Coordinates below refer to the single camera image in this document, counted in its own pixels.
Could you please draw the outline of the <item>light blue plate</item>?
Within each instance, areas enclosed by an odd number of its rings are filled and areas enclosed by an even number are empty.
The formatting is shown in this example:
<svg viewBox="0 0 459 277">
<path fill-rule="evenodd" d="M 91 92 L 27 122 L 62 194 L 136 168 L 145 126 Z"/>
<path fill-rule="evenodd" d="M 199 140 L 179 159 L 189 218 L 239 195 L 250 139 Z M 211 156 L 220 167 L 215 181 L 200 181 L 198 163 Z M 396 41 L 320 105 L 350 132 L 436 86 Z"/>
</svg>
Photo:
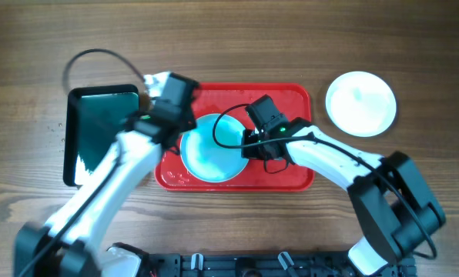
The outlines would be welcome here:
<svg viewBox="0 0 459 277">
<path fill-rule="evenodd" d="M 208 114 L 198 118 L 196 124 L 180 141 L 181 159 L 188 172 L 212 183 L 238 176 L 249 160 L 241 156 L 240 149 L 225 149 L 218 144 L 239 145 L 245 130 L 242 123 L 229 115 Z"/>
</svg>

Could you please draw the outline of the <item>white round plate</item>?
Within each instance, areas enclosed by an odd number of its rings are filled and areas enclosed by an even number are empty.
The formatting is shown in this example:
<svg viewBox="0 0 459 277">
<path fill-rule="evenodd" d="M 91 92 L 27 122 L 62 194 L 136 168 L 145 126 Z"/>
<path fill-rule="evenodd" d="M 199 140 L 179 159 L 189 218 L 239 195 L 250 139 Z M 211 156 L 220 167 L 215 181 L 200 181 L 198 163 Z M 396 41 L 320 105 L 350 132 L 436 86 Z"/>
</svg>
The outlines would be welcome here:
<svg viewBox="0 0 459 277">
<path fill-rule="evenodd" d="M 347 72 L 335 78 L 327 89 L 325 108 L 336 127 L 363 138 L 387 131 L 397 117 L 393 90 L 369 72 Z"/>
</svg>

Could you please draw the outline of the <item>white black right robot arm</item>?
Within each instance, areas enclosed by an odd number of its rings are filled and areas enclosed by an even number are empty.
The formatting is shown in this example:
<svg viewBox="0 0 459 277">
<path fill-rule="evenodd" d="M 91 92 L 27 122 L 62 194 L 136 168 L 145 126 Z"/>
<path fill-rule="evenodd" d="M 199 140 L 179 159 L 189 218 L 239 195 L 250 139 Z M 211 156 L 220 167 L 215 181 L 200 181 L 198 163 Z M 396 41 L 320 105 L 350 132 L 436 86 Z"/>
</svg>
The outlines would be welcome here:
<svg viewBox="0 0 459 277">
<path fill-rule="evenodd" d="M 426 242 L 437 258 L 431 236 L 446 222 L 441 204 L 419 168 L 403 152 L 383 157 L 362 152 L 323 133 L 303 118 L 243 132 L 243 156 L 284 159 L 311 169 L 344 189 L 363 238 L 348 252 L 353 266 L 373 275 L 417 254 Z"/>
</svg>

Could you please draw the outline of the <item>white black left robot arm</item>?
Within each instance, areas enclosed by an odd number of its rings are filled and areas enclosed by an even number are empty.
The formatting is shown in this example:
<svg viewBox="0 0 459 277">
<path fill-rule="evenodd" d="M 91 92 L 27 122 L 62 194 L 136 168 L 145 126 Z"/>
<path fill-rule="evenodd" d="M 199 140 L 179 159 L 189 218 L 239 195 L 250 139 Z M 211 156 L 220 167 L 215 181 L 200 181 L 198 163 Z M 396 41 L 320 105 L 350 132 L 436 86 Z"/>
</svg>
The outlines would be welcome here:
<svg viewBox="0 0 459 277">
<path fill-rule="evenodd" d="M 99 252 L 107 228 L 132 190 L 195 127 L 192 100 L 158 98 L 147 113 L 131 116 L 126 128 L 80 189 L 37 228 L 27 223 L 15 240 L 16 276 L 139 276 L 147 253 L 129 245 Z"/>
</svg>

